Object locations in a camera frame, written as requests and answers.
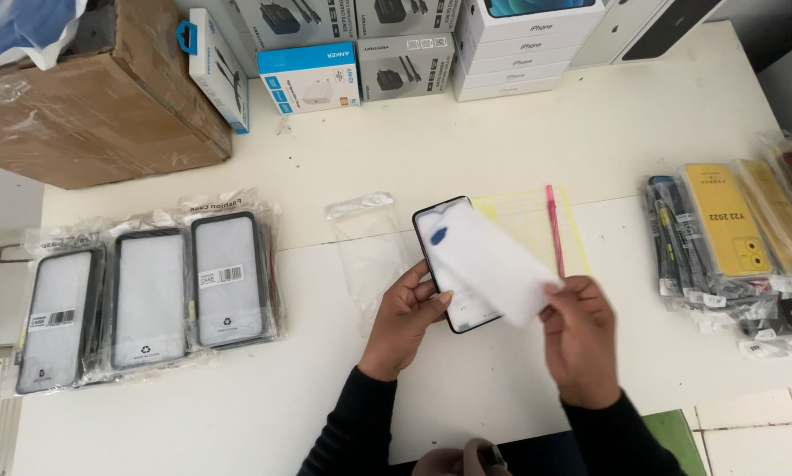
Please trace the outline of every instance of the white tabletop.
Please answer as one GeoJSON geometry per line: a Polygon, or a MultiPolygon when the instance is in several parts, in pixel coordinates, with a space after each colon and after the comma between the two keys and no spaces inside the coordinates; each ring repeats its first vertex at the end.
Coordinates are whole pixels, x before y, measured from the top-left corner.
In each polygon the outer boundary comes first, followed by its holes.
{"type": "MultiPolygon", "coordinates": [[[[665,61],[568,72],[548,93],[463,104],[444,94],[288,119],[264,96],[257,86],[254,132],[235,141],[227,164],[47,187],[43,222],[258,186],[284,208],[278,266],[289,339],[224,352],[220,368],[27,396],[14,473],[295,473],[365,344],[322,207],[372,190],[393,193],[409,230],[413,211],[460,194],[564,186],[619,316],[621,383],[643,413],[792,385],[792,359],[743,361],[733,335],[699,335],[664,310],[634,197],[647,174],[751,157],[756,133],[776,129],[730,24],[699,28],[665,61]]],[[[403,238],[419,259],[411,233],[403,238]]],[[[567,428],[538,324],[515,332],[496,322],[464,335],[436,324],[400,377],[391,462],[476,435],[502,443],[567,428]]]]}

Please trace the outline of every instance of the iphone box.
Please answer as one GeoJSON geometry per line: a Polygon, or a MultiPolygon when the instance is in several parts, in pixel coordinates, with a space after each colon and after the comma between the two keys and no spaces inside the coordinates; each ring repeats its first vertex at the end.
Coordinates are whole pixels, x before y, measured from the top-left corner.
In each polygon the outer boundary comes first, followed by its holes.
{"type": "Polygon", "coordinates": [[[360,103],[351,42],[259,52],[258,69],[282,114],[360,103]]]}
{"type": "Polygon", "coordinates": [[[540,2],[517,0],[464,0],[459,25],[471,24],[472,40],[478,43],[575,33],[580,44],[604,15],[602,0],[569,0],[555,9],[540,2]]]}
{"type": "Polygon", "coordinates": [[[358,40],[364,101],[440,94],[454,58],[451,33],[358,40]]]}
{"type": "Polygon", "coordinates": [[[355,0],[358,37],[450,33],[460,0],[355,0]]]}
{"type": "Polygon", "coordinates": [[[249,80],[208,10],[190,8],[190,21],[176,33],[190,55],[190,77],[235,132],[249,132],[249,80]]]}
{"type": "Polygon", "coordinates": [[[353,0],[235,0],[235,3],[250,28],[258,53],[357,38],[353,0]]]}
{"type": "Polygon", "coordinates": [[[508,83],[554,78],[566,71],[566,67],[569,64],[570,62],[542,64],[540,66],[531,66],[530,68],[496,71],[494,73],[484,74],[465,73],[463,87],[465,89],[470,89],[474,87],[505,85],[508,83]]]}
{"type": "Polygon", "coordinates": [[[472,101],[474,99],[487,99],[489,97],[513,96],[514,94],[526,94],[527,92],[549,91],[560,82],[560,76],[554,78],[543,78],[541,80],[520,81],[517,83],[482,86],[464,87],[466,73],[460,64],[452,67],[452,86],[454,87],[455,100],[472,101]]]}
{"type": "Polygon", "coordinates": [[[489,60],[504,56],[543,52],[557,48],[578,47],[587,37],[587,31],[561,31],[539,37],[514,38],[513,40],[479,43],[471,31],[469,21],[461,21],[455,30],[458,50],[465,61],[489,60]]]}
{"type": "MultiPolygon", "coordinates": [[[[460,49],[460,41],[455,38],[455,43],[460,49]]],[[[490,59],[473,59],[467,61],[459,52],[458,61],[464,64],[466,74],[486,74],[496,73],[497,71],[521,70],[533,68],[544,64],[567,63],[575,57],[578,47],[556,48],[553,50],[529,52],[526,54],[516,54],[514,56],[502,56],[490,59]]]]}

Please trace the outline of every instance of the person's right hand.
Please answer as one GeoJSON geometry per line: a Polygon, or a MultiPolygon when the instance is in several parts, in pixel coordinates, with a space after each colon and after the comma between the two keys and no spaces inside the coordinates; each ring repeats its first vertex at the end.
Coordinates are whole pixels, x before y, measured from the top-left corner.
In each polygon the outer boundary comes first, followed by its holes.
{"type": "Polygon", "coordinates": [[[567,405],[591,410],[620,399],[616,377],[613,309],[595,281],[572,276],[559,289],[543,290],[549,306],[540,312],[546,364],[567,405]]]}

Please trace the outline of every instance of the barcode label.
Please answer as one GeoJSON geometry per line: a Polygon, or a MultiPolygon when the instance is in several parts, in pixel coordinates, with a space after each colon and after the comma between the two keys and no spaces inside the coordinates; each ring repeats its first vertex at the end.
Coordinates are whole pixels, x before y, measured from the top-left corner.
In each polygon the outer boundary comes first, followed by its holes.
{"type": "Polygon", "coordinates": [[[211,286],[225,285],[243,279],[243,265],[229,266],[228,268],[211,269],[199,274],[199,289],[211,286]]]}
{"type": "Polygon", "coordinates": [[[76,310],[67,309],[58,312],[39,312],[32,314],[29,320],[29,332],[69,327],[75,321],[76,310]]]}

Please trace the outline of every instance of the yellow phone case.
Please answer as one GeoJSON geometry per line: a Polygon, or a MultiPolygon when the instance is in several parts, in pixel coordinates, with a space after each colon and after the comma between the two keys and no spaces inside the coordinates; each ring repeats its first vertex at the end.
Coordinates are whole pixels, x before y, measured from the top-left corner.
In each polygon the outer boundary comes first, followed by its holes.
{"type": "Polygon", "coordinates": [[[690,164],[685,176],[719,273],[729,277],[770,273],[766,246],[728,167],[690,164]]]}
{"type": "Polygon", "coordinates": [[[737,160],[735,167],[740,189],[751,212],[766,235],[781,269],[792,276],[792,203],[772,168],[765,162],[737,160]]]}

